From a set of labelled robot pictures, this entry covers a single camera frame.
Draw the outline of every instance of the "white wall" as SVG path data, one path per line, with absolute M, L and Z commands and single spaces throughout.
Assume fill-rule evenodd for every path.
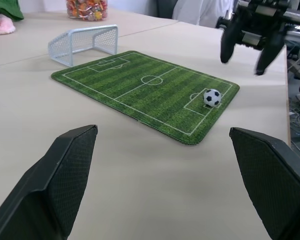
M 19 0 L 23 13 L 66 10 L 66 0 Z M 138 14 L 155 16 L 156 0 L 108 0 L 109 7 Z

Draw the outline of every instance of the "beige table surface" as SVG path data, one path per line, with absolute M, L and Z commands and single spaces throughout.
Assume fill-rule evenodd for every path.
M 0 64 L 44 55 L 49 41 L 71 29 L 115 24 L 121 37 L 177 22 L 113 8 L 109 9 L 108 19 L 102 22 L 70 20 L 66 12 L 26 13 L 23 21 L 15 23 L 16 32 L 0 35 Z
M 259 52 L 250 48 L 238 46 L 229 64 L 220 63 L 221 33 L 179 22 L 118 41 L 120 53 L 140 51 L 240 85 L 196 146 L 50 79 L 65 67 L 47 55 L 0 65 L 0 205 L 57 136 L 97 124 L 88 185 L 69 240 L 270 240 L 243 185 L 229 130 L 247 128 L 288 142 L 285 54 L 256 77 Z M 44 49 L 46 41 L 37 45 Z M 104 56 L 91 50 L 75 60 Z

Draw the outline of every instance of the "center circle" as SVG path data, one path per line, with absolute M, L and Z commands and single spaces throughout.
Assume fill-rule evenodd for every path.
M 147 85 L 159 85 L 163 83 L 163 79 L 159 76 L 148 75 L 141 78 L 141 82 Z

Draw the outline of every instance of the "candy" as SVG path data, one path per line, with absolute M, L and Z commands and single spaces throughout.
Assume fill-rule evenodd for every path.
M 84 21 L 101 21 L 108 16 L 108 0 L 66 0 L 70 18 Z

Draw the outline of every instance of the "goal box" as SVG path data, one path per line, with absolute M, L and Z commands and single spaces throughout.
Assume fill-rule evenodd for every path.
M 118 51 L 117 25 L 96 26 L 69 30 L 48 44 L 51 59 L 68 67 L 74 66 L 73 56 L 95 49 L 111 55 Z

